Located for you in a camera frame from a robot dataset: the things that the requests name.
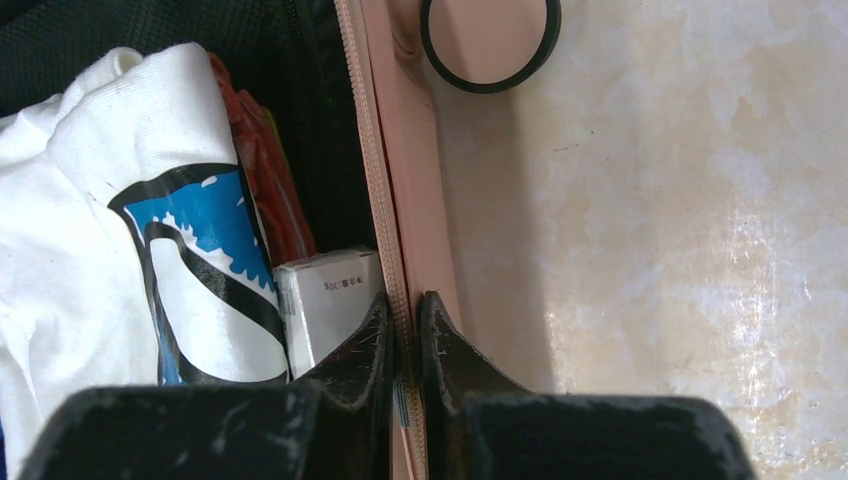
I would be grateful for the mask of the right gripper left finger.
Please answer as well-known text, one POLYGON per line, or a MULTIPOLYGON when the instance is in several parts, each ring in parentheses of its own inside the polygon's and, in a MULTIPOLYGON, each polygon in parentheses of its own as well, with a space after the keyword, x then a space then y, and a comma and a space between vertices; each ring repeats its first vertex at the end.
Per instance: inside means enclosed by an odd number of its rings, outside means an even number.
POLYGON ((387 479, 392 320, 384 294, 327 358, 283 384, 110 387, 68 398, 24 479, 387 479))

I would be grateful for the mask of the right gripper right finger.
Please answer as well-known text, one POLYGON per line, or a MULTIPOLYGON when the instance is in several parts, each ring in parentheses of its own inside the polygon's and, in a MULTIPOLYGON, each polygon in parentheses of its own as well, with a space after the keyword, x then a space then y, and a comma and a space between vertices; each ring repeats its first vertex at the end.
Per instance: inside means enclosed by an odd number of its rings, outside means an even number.
POLYGON ((737 429, 693 397, 545 394, 483 356, 427 292, 419 305, 433 479, 751 479, 737 429))

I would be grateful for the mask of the white tube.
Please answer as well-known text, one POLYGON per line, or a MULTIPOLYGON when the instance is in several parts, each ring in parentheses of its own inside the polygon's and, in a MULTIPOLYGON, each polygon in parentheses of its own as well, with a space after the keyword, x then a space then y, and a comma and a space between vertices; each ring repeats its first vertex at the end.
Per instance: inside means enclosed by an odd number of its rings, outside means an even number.
POLYGON ((274 280, 295 379, 350 337, 385 290, 379 254, 362 248, 288 262, 274 269, 274 280))

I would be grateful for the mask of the red white cloth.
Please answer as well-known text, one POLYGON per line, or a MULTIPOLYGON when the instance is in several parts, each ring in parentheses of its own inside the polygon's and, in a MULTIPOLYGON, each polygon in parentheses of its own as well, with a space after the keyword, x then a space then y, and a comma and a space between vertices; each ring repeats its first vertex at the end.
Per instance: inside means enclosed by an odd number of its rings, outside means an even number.
POLYGON ((272 112, 236 90, 223 61, 208 54, 235 148, 253 194, 274 267, 317 254, 272 112))

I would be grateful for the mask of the blue white shirt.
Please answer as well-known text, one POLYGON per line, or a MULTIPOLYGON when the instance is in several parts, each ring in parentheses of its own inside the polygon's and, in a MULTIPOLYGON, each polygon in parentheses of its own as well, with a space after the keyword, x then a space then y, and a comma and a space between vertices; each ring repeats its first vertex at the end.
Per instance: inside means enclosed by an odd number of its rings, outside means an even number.
POLYGON ((78 391, 288 377, 260 224, 200 45, 113 49, 2 119, 10 478, 78 391))

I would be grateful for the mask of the pink suitcase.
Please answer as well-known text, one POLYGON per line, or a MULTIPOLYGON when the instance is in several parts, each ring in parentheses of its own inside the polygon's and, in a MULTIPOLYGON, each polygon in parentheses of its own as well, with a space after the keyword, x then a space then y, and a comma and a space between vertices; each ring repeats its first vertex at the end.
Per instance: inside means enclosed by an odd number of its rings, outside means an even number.
MULTIPOLYGON (((379 254, 379 294, 393 333, 391 468, 399 434, 414 476, 433 479, 418 311, 434 291, 451 318, 456 292, 436 118, 419 62, 401 51, 404 32, 389 1, 5 1, 1 121, 63 93, 119 47, 148 56, 195 43, 214 53, 233 87, 272 112, 316 255, 354 248, 379 254)), ((288 362, 276 267, 253 205, 288 362)), ((84 390, 288 384, 296 380, 288 368, 284 381, 84 390)))

